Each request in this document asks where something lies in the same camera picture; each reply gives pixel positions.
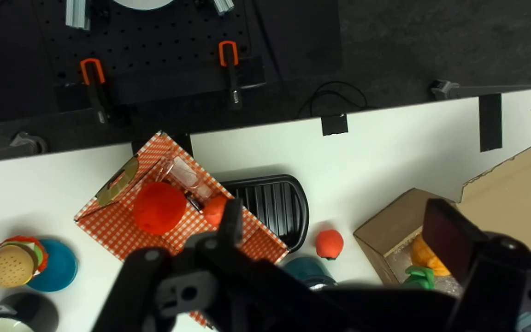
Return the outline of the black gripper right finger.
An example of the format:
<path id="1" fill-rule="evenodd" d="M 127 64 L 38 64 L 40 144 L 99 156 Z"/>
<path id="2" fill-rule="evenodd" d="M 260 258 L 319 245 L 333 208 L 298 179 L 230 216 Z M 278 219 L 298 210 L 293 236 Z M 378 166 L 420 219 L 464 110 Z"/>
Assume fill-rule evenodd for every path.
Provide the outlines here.
<path id="1" fill-rule="evenodd" d="M 462 286 L 449 332 L 514 332 L 531 313 L 531 249 L 483 232 L 444 199 L 426 203 L 422 238 Z"/>

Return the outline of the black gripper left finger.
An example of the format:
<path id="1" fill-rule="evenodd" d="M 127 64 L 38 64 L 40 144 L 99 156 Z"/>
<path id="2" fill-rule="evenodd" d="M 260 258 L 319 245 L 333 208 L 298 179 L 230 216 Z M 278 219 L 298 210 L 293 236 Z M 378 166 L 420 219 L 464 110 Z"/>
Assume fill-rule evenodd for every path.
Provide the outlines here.
<path id="1" fill-rule="evenodd" d="M 306 332 L 296 300 L 308 289 L 276 265 L 239 251 L 241 204 L 228 201 L 215 230 L 191 236 L 171 256 L 162 247 L 132 251 L 95 319 L 95 332 L 171 332 L 182 313 L 199 313 L 217 332 Z"/>

